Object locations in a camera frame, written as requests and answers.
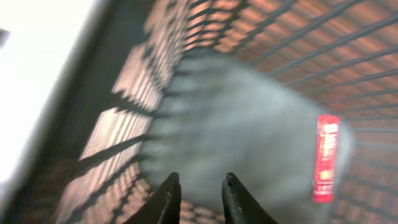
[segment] wire basket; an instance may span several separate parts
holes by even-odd
[[[112,1],[8,220],[122,223],[134,214],[154,191],[140,150],[168,116],[158,108],[176,94],[170,80],[186,75],[175,67],[208,48],[349,122],[356,149],[328,222],[397,223],[397,10],[393,0]],[[181,223],[224,222],[188,201],[181,209]]]

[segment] white surface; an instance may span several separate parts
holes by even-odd
[[[94,3],[0,0],[0,28],[10,31],[0,48],[0,208],[29,168],[29,146]]]

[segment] gray cloth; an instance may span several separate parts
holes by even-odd
[[[324,223],[330,204],[311,202],[317,116],[327,113],[310,100],[241,62],[210,50],[183,59],[161,111],[172,113],[153,123],[162,140],[144,144],[152,154],[141,164],[159,185],[180,173],[182,197],[222,212],[221,183],[234,172],[279,223]],[[354,140],[346,123],[338,138],[337,179]]]

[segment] red label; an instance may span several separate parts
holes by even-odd
[[[312,200],[316,203],[333,201],[339,120],[339,117],[328,114],[318,117],[317,156],[312,193]]]

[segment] metal grid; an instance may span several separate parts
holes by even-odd
[[[214,47],[350,121],[359,141],[332,223],[398,220],[398,5],[193,1],[185,49]]]
[[[140,144],[154,138],[145,133],[163,116],[156,109],[174,65],[186,50],[211,47],[350,121],[358,148],[331,223],[395,223],[397,10],[394,0],[158,0],[144,24],[146,41],[131,49],[109,93],[114,104],[98,116],[79,160],[44,175],[23,219],[51,217],[57,197],[41,198],[55,180],[68,184],[52,219],[58,223],[121,223],[137,211],[153,191],[138,167],[147,158]],[[223,222],[189,202],[181,218]]]

